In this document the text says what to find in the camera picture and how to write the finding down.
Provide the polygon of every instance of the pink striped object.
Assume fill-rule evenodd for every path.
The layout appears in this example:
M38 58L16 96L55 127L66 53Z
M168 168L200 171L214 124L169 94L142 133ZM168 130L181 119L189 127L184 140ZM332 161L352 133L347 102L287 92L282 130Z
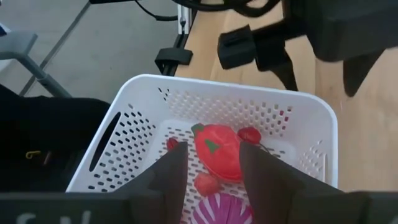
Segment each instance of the pink striped object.
M248 204L235 196L216 193L195 207L191 224L252 224Z

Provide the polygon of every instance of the basket hole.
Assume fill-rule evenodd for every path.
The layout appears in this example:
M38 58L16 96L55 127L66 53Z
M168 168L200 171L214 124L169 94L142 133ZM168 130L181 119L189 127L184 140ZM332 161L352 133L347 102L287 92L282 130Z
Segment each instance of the basket hole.
M239 192L236 191L236 190L230 190L229 192L230 192L231 194L233 194L233 195L238 195L238 194L239 194Z

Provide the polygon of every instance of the black cloth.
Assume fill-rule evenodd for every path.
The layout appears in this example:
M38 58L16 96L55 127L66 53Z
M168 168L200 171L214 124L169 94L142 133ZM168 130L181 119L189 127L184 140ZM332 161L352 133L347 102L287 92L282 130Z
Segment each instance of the black cloth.
M24 98L0 85L0 191L65 190L79 163L69 160L81 158L108 108L89 98ZM27 159L30 151L41 153Z

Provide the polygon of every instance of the gray chair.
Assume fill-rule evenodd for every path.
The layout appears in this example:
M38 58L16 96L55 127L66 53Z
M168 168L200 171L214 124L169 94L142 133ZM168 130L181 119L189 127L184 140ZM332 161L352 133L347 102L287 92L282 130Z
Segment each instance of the gray chair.
M37 35L27 31L12 31L0 37L0 60L16 59L53 96L72 97L57 81L45 73L30 57Z

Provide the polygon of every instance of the small red toy fruit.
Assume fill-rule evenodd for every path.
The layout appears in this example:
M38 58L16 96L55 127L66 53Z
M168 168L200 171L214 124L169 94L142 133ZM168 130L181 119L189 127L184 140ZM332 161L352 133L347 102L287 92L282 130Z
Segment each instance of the small red toy fruit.
M178 144L178 141L175 138L169 138L166 141L166 148L168 151L172 150L176 145Z
M258 145L261 141L261 133L254 127L241 128L238 131L238 136L251 144Z
M204 197L217 193L221 188L217 178L203 172L198 173L193 182L193 186L195 186L199 194Z

